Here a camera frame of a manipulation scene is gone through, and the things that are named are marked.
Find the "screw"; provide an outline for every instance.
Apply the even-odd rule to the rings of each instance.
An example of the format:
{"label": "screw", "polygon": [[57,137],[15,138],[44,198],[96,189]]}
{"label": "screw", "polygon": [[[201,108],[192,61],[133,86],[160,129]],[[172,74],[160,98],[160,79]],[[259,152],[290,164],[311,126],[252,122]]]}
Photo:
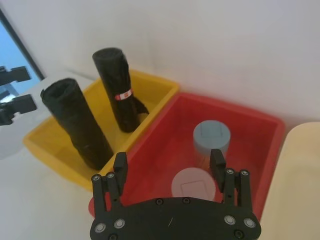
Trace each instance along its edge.
{"label": "screw", "polygon": [[114,176],[115,176],[115,174],[112,173],[112,172],[110,172],[110,173],[107,175],[107,177],[108,177],[109,179],[112,179]]}
{"label": "screw", "polygon": [[184,204],[189,204],[189,203],[190,203],[190,198],[184,197],[184,198],[182,199],[182,202],[183,202]]}
{"label": "screw", "polygon": [[161,198],[158,198],[157,200],[155,200],[155,203],[157,205],[162,205],[162,204],[164,204],[164,201]]}
{"label": "screw", "polygon": [[98,176],[98,175],[95,175],[95,176],[93,176],[93,178],[92,178],[92,180],[94,180],[94,181],[97,181],[97,180],[99,180],[100,179],[100,177]]}
{"label": "screw", "polygon": [[244,233],[241,231],[241,230],[235,230],[234,231],[234,236],[237,238],[237,239],[243,239],[244,238]]}
{"label": "screw", "polygon": [[227,215],[224,217],[224,221],[229,225],[236,224],[236,219],[233,216]]}
{"label": "screw", "polygon": [[228,174],[234,174],[234,171],[233,171],[232,169],[230,169],[230,168],[227,169],[226,172],[227,172]]}
{"label": "screw", "polygon": [[109,240],[117,240],[117,238],[117,235],[115,235],[114,233],[109,236]]}
{"label": "screw", "polygon": [[116,229],[121,229],[125,226],[126,222],[125,220],[123,220],[122,218],[119,218],[118,220],[116,220],[113,224],[113,226],[116,228]]}
{"label": "screw", "polygon": [[256,227],[256,223],[251,219],[251,218],[246,218],[243,220],[244,224],[248,227],[248,228],[255,228]]}
{"label": "screw", "polygon": [[100,222],[95,226],[94,231],[97,234],[99,234],[99,233],[102,233],[105,229],[106,229],[106,225],[104,223]]}

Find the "white backdrop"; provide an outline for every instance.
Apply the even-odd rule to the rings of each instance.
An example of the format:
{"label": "white backdrop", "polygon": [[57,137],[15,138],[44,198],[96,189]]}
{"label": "white backdrop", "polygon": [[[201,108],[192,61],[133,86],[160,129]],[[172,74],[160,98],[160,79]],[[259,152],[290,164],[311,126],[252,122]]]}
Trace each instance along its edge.
{"label": "white backdrop", "polygon": [[48,76],[97,77],[92,54],[244,104],[288,126],[320,120],[319,0],[0,0]]}

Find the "plastic bin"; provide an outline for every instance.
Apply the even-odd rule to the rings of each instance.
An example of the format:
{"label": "plastic bin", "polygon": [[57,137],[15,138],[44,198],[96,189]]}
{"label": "plastic bin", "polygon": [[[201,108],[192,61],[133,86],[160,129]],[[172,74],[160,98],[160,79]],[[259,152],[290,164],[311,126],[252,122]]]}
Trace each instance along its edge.
{"label": "plastic bin", "polygon": [[[283,141],[284,123],[260,111],[188,93],[176,95],[128,152],[128,176],[121,197],[124,205],[172,196],[174,176],[196,164],[193,130],[204,120],[217,120],[229,127],[227,166],[250,171],[253,211],[260,219]],[[216,194],[215,200],[221,199],[222,195]],[[92,201],[89,211],[94,212]]]}
{"label": "plastic bin", "polygon": [[[118,128],[100,79],[84,91],[88,105],[114,153],[127,152],[165,104],[179,90],[178,84],[161,77],[135,70],[130,71],[130,76],[134,95],[146,105],[150,112],[149,115],[141,115],[143,121],[132,133],[121,132]],[[92,190],[91,177],[97,171],[84,163],[77,150],[72,146],[69,136],[53,117],[48,118],[28,133],[23,142],[35,157],[61,176]],[[109,172],[114,160],[115,155],[99,173],[105,175]]]}

